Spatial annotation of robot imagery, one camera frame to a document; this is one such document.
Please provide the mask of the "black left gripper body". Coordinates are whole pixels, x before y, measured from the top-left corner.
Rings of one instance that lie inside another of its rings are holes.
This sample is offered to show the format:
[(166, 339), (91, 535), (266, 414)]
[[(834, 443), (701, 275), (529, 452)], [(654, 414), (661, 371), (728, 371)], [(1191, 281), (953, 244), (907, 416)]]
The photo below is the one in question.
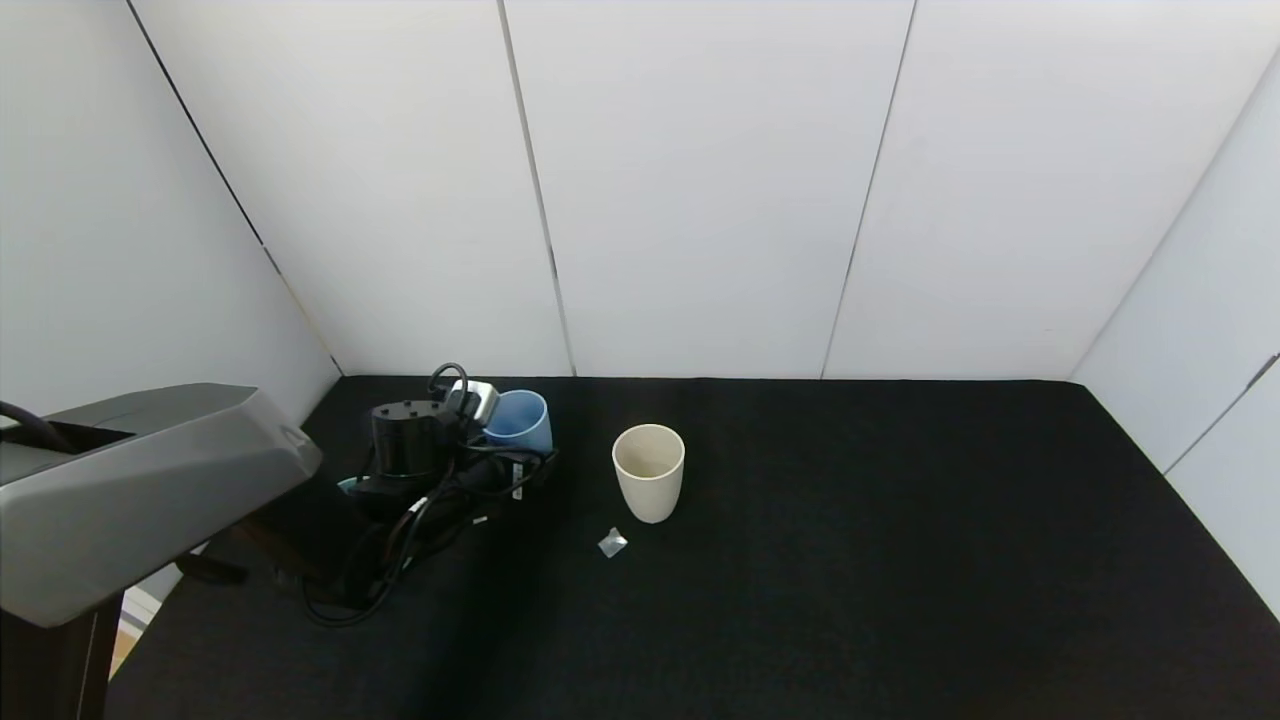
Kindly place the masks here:
[(462, 491), (481, 498), (521, 500), (535, 452), (484, 452), (470, 456), (457, 475)]

